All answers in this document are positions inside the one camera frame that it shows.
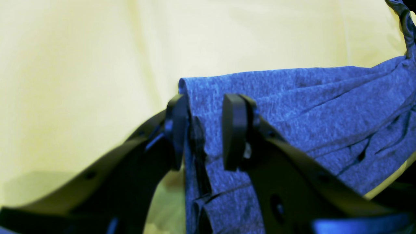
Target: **yellow fabric background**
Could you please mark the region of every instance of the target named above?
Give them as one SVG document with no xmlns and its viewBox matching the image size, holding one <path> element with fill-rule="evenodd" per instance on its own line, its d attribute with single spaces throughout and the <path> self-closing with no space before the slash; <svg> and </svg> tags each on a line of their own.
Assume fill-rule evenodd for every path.
<svg viewBox="0 0 416 234">
<path fill-rule="evenodd" d="M 164 109 L 180 77 L 371 67 L 405 51 L 383 0 L 0 0 L 0 205 L 68 181 Z M 172 172 L 145 233 L 185 233 L 184 206 Z"/>
</svg>

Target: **gray cloth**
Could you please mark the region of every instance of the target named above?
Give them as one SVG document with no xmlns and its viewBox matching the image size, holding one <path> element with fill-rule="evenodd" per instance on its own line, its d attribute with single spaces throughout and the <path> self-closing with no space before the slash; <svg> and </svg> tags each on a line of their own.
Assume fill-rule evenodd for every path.
<svg viewBox="0 0 416 234">
<path fill-rule="evenodd" d="M 401 0 L 405 56 L 372 68 L 334 67 L 183 78 L 192 118 L 186 145 L 187 232 L 264 233 L 248 175 L 226 172 L 221 110 L 225 93 L 253 98 L 261 115 L 360 195 L 377 187 L 416 151 L 416 28 Z"/>
</svg>

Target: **black plastic part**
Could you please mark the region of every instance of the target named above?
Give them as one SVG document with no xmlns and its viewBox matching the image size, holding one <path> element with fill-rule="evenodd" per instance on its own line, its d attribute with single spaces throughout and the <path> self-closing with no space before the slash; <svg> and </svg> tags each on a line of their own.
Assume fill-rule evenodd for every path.
<svg viewBox="0 0 416 234">
<path fill-rule="evenodd" d="M 248 117 L 244 99 L 226 94 L 223 102 L 223 160 L 226 170 L 235 171 L 241 163 L 247 142 Z"/>
<path fill-rule="evenodd" d="M 305 153 L 288 144 L 263 118 L 259 117 L 258 126 L 252 126 L 253 122 L 248 121 L 250 115 L 244 117 L 242 113 L 257 111 L 253 100 L 244 95 L 228 94 L 224 96 L 223 108 L 229 115 L 223 115 L 223 123 L 228 123 L 223 124 L 223 133 L 233 133 L 223 134 L 224 150 L 227 150 L 224 156 L 226 152 L 239 153 L 233 168 L 240 167 L 248 173 L 266 233 L 384 234 L 412 225 L 413 213 L 399 212 L 360 197 Z M 252 150 L 249 159 L 241 159 L 241 136 L 246 136 L 247 132 L 235 134 L 243 129 L 253 130 L 246 139 Z"/>
<path fill-rule="evenodd" d="M 172 98 L 166 108 L 165 134 L 175 151 L 172 169 L 178 171 L 182 165 L 185 130 L 188 123 L 187 103 L 183 95 Z"/>
<path fill-rule="evenodd" d="M 165 111 L 57 191 L 22 207 L 3 207 L 0 226 L 21 234 L 142 233 L 157 185 L 181 166 L 183 100 L 175 96 Z"/>
</svg>

